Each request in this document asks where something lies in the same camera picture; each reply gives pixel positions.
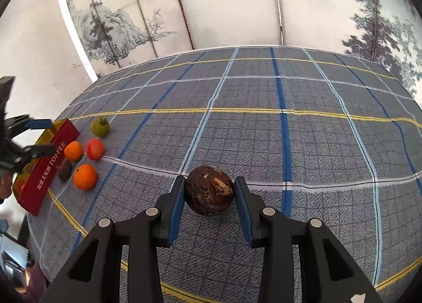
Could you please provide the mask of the person's left hand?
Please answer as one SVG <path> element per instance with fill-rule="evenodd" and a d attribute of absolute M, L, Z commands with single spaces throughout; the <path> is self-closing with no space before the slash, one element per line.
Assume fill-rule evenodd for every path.
<path fill-rule="evenodd" d="M 13 175 L 12 174 L 3 174 L 1 175 L 1 184 L 0 184 L 0 200 L 1 202 L 4 201 L 4 199 L 7 199 L 11 196 L 11 187 Z"/>

